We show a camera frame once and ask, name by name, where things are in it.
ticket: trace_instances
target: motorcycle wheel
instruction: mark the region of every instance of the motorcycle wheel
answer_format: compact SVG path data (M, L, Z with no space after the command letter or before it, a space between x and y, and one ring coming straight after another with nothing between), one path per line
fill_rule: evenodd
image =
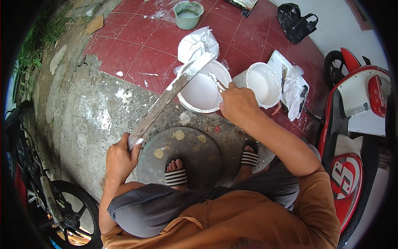
M61 231L58 226L53 224L45 229L46 235L62 249L102 248L98 207L93 198L84 189L70 182L55 180L51 182L51 185L55 200L64 216L66 227ZM92 219L92 225L88 224L88 227L82 227L81 218L84 217L84 220L87 221L89 216Z
M341 62L338 68L333 65L335 61ZM333 87L345 77L345 75L342 73L343 66L347 68L343 54L340 51L334 50L328 53L325 58L324 71L326 85L328 86L329 90L332 90Z

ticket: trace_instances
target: orange shirt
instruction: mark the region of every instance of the orange shirt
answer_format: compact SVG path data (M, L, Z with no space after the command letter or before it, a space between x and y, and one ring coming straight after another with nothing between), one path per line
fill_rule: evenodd
M108 249L219 249L242 238L278 248L336 248L340 222L329 175L317 172L299 178L298 184L293 212L257 192L236 190L190 206L157 236L139 238L116 226L101 238Z

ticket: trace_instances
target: paint bucket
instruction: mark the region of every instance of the paint bucket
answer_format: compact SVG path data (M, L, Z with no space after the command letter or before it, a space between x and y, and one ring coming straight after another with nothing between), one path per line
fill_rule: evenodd
M203 6L197 2L182 1L173 7L176 25L180 29L193 29L203 14Z
M232 81L237 87L252 89L258 105L265 109L276 105L282 92L281 80L275 70L263 62L254 63Z
M228 70L218 61L213 60L177 94L181 105L191 112L211 113L219 110L222 97L208 77L212 72L217 79L228 87L232 81Z

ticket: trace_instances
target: black and white sandal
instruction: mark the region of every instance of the black and white sandal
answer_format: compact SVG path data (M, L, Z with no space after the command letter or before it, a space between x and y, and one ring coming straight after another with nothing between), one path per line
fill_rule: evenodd
M247 145L253 149L254 153L245 150L245 147ZM240 163L255 167L257 165L257 159L258 159L257 143L253 140L246 141L242 147L242 157L241 157Z
M173 158L170 158L169 160L167 160L167 164L166 164L166 170L167 170L167 166L169 166L169 163L172 160L176 160L176 159L180 159L182 161L182 164L184 165L184 161L181 159L181 157L179 156L174 156ZM185 171L185 168L181 168L181 169L176 169L173 171L164 171L164 176L166 178L166 184L167 186L179 186L179 185L183 185L185 183L188 182L187 179L187 173Z

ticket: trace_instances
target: motorcycle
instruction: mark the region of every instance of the motorcycle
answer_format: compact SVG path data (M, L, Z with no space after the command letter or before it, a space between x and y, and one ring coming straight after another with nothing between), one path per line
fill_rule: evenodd
M49 245L100 249L95 200L78 185L49 180L32 137L23 126L24 111L30 106L30 101L22 102L4 122L10 170L22 204Z
M391 83L386 69L361 66L345 48L331 51L325 58L324 72L330 89L323 117L307 113L320 122L318 151L329 173L336 214L341 223L338 248L342 248L362 217L378 169L380 154L372 135L348 137L351 117L373 112L385 118Z

